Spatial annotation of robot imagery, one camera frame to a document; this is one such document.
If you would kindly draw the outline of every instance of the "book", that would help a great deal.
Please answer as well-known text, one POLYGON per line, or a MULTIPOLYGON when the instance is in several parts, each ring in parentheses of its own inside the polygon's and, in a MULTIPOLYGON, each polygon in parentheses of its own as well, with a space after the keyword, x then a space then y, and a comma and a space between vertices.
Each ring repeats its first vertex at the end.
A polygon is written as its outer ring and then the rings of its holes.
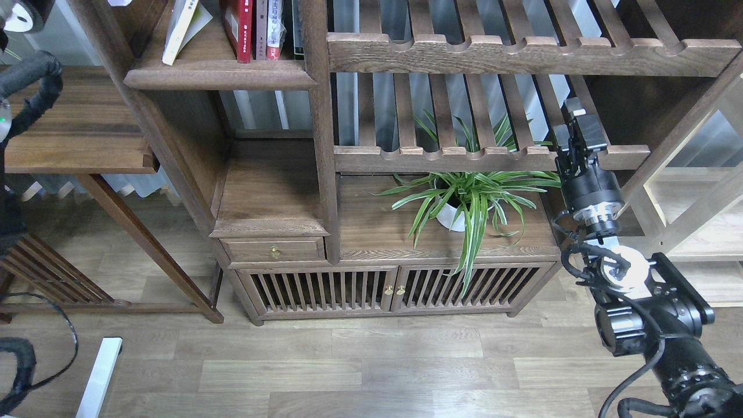
POLYGON ((256 0, 256 61, 266 59, 268 34, 268 0, 256 0))
POLYGON ((253 0, 219 0, 222 23, 235 50, 237 62, 250 62, 253 55, 253 0))
POLYGON ((266 38, 266 58, 277 60, 281 55, 286 28, 282 23, 283 0, 268 0, 268 29, 266 38))
POLYGON ((163 63, 173 65, 178 53, 188 41, 211 20, 212 15, 198 0, 175 0, 170 22, 168 22, 163 63))
POLYGON ((302 41, 302 26, 299 23, 299 3, 291 0, 291 22, 292 22, 292 45, 294 46, 294 58, 302 59, 305 55, 305 44, 302 41))

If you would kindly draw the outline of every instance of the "drawer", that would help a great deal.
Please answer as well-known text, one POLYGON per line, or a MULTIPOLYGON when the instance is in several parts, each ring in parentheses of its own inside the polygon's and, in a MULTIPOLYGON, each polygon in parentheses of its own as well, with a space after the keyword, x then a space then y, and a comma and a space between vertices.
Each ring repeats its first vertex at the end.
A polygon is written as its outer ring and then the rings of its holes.
POLYGON ((325 259, 322 237, 223 238, 220 241, 232 263, 325 259))

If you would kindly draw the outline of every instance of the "potted plant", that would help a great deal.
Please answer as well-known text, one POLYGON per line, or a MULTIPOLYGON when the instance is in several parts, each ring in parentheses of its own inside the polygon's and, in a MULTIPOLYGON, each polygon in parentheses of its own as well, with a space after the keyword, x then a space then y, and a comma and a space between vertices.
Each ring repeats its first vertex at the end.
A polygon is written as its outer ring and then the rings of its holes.
MULTIPOLYGON (((472 131, 464 125, 461 119, 457 118, 457 120, 463 127, 467 149, 474 151, 474 147, 479 147, 477 138, 471 134, 472 131)), ((435 141, 438 140, 432 129, 425 127, 420 121, 418 122, 435 141)), ((498 135, 496 136, 496 143, 502 145, 510 141, 515 150, 513 133, 508 135, 509 132, 510 125, 504 115, 496 124, 496 127, 493 128, 494 135, 498 135)), ((418 208, 408 233, 408 238, 415 237, 413 239, 414 247, 418 245, 418 238, 424 226, 432 218, 437 218, 443 226, 451 231, 464 232, 459 264, 456 270, 452 272, 452 274, 460 271, 462 273, 460 297, 469 288, 472 280, 475 257, 480 251, 487 223, 492 222, 493 229, 503 237, 517 234, 518 231, 510 233, 500 231, 499 225, 508 224, 504 207, 510 206, 519 214, 522 226, 521 235, 523 236, 525 228, 524 207, 536 209, 536 204, 519 193, 544 193, 547 191, 544 187, 559 187, 560 185, 557 174, 545 171, 428 173, 424 177, 412 181, 405 181, 395 174, 395 178, 400 182, 400 186, 378 193, 379 196, 388 196, 427 186, 423 190, 416 190, 413 194, 396 201, 392 205, 394 210, 410 202, 421 201, 421 206, 418 208)))

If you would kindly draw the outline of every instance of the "laminate floorboard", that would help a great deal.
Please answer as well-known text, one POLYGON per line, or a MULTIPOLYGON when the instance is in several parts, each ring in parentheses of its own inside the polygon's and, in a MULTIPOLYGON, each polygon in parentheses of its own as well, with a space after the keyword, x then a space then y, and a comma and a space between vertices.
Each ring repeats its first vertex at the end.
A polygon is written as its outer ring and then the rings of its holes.
MULTIPOLYGON (((205 286, 214 259, 183 207, 173 207, 166 196, 125 200, 205 286)), ((93 201, 35 198, 24 209, 37 234, 93 280, 135 300, 179 300, 167 277, 143 262, 146 256, 93 201)), ((606 395, 642 359, 612 358, 601 347, 593 302, 574 281, 559 273, 515 318, 305 319, 255 327, 229 283, 219 299, 222 325, 199 314, 76 313, 70 316, 80 334, 80 356, 13 415, 73 417, 101 338, 120 335, 123 351, 101 414, 107 418, 595 417, 606 395)), ((702 341, 743 382, 743 308, 716 314, 702 341)), ((0 325, 0 335, 33 342, 37 381, 72 354, 56 315, 16 315, 0 325)), ((0 354, 0 390, 10 388, 14 374, 14 358, 0 354)), ((664 401, 652 375, 626 395, 664 401)), ((610 416, 617 416, 615 406, 610 416)))

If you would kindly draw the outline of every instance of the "drawer knob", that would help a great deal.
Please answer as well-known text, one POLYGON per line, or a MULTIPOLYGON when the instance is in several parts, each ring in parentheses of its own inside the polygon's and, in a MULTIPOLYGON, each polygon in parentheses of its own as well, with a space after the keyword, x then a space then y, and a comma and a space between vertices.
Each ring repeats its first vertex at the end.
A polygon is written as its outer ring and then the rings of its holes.
POLYGON ((279 247, 272 245, 271 248, 271 258, 274 260, 278 260, 281 257, 281 251, 279 251, 279 247))

